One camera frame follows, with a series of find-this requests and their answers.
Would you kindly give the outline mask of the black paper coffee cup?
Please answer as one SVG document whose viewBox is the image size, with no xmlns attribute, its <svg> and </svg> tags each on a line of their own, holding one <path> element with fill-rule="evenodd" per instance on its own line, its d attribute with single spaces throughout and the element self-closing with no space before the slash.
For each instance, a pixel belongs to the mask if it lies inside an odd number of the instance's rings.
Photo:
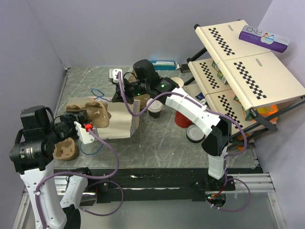
<svg viewBox="0 0 305 229">
<path fill-rule="evenodd" d="M 159 110 L 148 110 L 148 114 L 152 119 L 158 119 L 161 115 L 162 109 Z"/>
</svg>

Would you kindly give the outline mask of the brown pulp cup carrier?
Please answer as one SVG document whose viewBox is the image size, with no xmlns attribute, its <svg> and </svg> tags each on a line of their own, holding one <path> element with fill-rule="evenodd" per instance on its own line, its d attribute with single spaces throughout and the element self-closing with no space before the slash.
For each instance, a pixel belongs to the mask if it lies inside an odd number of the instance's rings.
<svg viewBox="0 0 305 229">
<path fill-rule="evenodd" d="M 84 111 L 92 123 L 97 128 L 106 128 L 110 124 L 111 114 L 108 112 L 108 104 L 98 100 L 84 100 L 68 103 L 66 112 Z"/>
</svg>

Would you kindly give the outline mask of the white plastic cup lid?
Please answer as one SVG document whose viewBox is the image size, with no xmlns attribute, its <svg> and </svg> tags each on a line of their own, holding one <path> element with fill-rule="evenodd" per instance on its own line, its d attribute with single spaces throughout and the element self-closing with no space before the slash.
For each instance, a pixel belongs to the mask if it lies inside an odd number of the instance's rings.
<svg viewBox="0 0 305 229">
<path fill-rule="evenodd" d="M 163 104 L 158 100 L 149 99 L 146 103 L 149 112 L 157 113 L 163 109 Z"/>
</svg>

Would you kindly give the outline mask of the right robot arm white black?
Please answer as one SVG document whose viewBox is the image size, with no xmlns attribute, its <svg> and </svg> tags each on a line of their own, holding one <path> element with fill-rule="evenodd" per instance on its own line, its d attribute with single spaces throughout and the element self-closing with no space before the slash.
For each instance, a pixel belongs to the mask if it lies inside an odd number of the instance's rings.
<svg viewBox="0 0 305 229">
<path fill-rule="evenodd" d="M 152 99 L 184 115 L 204 134 L 202 149 L 208 154 L 208 184 L 219 190 L 225 184 L 225 155 L 231 136 L 232 122 L 228 117 L 214 114 L 193 99 L 182 87 L 168 77 L 161 77 L 151 62 L 140 60 L 133 66 L 136 80 L 129 82 L 122 70 L 111 69 L 109 80 L 116 86 L 112 102 L 132 104 L 134 97 L 148 94 Z"/>
</svg>

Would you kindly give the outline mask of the blue checkered paper bag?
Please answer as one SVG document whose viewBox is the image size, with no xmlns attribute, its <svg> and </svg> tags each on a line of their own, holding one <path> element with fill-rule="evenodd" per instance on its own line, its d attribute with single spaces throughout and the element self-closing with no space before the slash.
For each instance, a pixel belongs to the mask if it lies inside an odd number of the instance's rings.
<svg viewBox="0 0 305 229">
<path fill-rule="evenodd" d="M 139 127 L 139 117 L 132 116 L 124 103 L 113 103 L 111 98 L 86 96 L 76 99 L 80 105 L 84 106 L 90 100 L 106 102 L 108 112 L 111 114 L 110 123 L 106 128 L 94 127 L 93 130 L 101 139 L 126 139 L 130 138 Z"/>
</svg>

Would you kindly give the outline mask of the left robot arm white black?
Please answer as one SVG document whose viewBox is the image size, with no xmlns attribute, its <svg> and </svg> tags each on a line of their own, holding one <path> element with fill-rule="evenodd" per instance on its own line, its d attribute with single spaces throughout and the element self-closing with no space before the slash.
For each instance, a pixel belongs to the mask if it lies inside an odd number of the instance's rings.
<svg viewBox="0 0 305 229">
<path fill-rule="evenodd" d="M 20 174 L 28 194 L 37 229 L 79 229 L 81 215 L 79 205 L 83 192 L 93 189 L 94 179 L 68 175 L 68 184 L 62 199 L 59 199 L 54 178 L 53 151 L 55 145 L 69 137 L 77 137 L 75 122 L 88 123 L 84 111 L 66 112 L 55 123 L 50 108 L 43 105 L 22 110 L 20 119 L 23 128 L 18 132 L 10 159 Z"/>
</svg>

